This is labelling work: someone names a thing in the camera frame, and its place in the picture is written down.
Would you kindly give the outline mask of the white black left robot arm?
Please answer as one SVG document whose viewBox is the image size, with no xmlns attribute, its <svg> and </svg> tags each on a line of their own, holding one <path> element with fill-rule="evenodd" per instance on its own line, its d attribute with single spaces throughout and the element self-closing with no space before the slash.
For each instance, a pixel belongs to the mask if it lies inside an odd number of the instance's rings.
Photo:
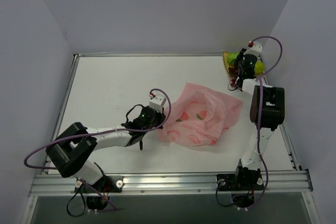
<svg viewBox="0 0 336 224">
<path fill-rule="evenodd" d="M 100 167 L 89 161 L 91 153 L 108 147 L 142 145 L 147 131 L 157 128 L 164 120 L 162 106 L 148 105 L 142 107 L 137 118 L 115 128 L 90 128 L 75 122 L 57 137 L 57 140 L 69 140 L 47 147 L 46 154 L 63 178 L 82 179 L 92 191 L 100 192 L 105 188 L 106 179 Z"/>
</svg>

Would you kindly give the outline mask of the pink plastic bag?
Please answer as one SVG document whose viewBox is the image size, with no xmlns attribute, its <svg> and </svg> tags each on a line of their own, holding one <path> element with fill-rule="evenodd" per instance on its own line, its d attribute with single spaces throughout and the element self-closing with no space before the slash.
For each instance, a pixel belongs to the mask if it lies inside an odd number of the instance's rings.
<svg viewBox="0 0 336 224">
<path fill-rule="evenodd" d="M 215 145 L 240 116 L 243 102 L 205 86 L 187 83 L 171 105 L 171 114 L 157 131 L 161 142 L 187 147 Z"/>
</svg>

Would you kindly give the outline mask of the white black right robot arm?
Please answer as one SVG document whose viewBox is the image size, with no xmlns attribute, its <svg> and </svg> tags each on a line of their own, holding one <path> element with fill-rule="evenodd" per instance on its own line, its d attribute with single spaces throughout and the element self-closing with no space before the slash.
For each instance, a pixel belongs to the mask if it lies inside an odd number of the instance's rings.
<svg viewBox="0 0 336 224">
<path fill-rule="evenodd" d="M 235 186 L 241 189 L 251 184 L 251 174 L 260 172 L 269 139 L 285 118 L 284 89 L 263 84 L 260 78 L 256 78 L 255 66 L 259 55 L 251 48 L 242 49 L 234 63 L 238 73 L 237 88 L 251 95 L 249 118 L 256 128 L 239 160 L 239 172 L 233 175 Z"/>
</svg>

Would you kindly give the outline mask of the green fake pear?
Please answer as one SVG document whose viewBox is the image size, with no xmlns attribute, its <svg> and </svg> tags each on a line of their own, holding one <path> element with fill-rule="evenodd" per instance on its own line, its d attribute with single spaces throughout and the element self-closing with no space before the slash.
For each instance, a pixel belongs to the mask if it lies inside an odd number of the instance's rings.
<svg viewBox="0 0 336 224">
<path fill-rule="evenodd" d="M 264 73 L 265 65 L 261 61 L 257 61 L 254 67 L 254 76 Z"/>
</svg>

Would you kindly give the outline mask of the red fake grape bunch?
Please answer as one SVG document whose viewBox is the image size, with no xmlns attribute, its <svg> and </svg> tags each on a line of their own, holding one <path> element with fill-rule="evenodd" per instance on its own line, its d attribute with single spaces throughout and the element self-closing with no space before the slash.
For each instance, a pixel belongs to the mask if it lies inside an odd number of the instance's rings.
<svg viewBox="0 0 336 224">
<path fill-rule="evenodd" d="M 230 91 L 237 90 L 238 87 L 237 87 L 236 82 L 238 79 L 238 70 L 235 67 L 229 67 L 228 72 L 229 72 L 229 78 L 230 78 L 228 89 Z"/>
</svg>

